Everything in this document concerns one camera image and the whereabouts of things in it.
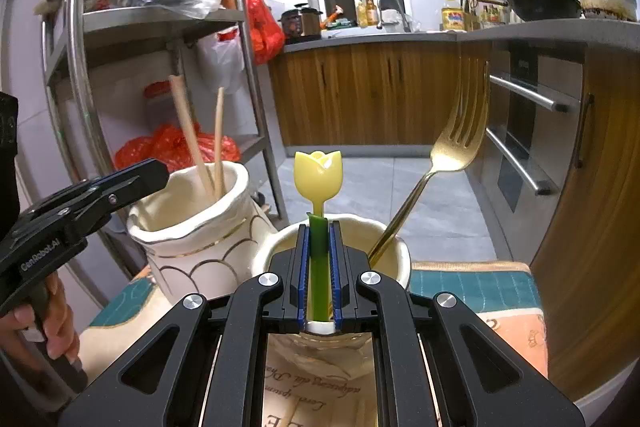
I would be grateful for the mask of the person left hand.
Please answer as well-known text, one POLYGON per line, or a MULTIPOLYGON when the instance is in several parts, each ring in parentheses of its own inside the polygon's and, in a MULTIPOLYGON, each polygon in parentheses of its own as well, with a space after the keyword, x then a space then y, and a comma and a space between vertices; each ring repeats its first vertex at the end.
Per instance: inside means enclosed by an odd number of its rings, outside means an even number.
MULTIPOLYGON (((47 352, 51 359, 64 357, 70 363, 77 360, 79 337, 74 327, 74 314, 68 305, 64 285, 54 272, 46 280, 49 291, 47 311, 42 314, 42 327, 47 337, 47 352)), ((1 350, 18 365, 40 372, 42 367, 21 340, 21 331, 35 324, 32 306, 23 303, 1 317, 1 350)))

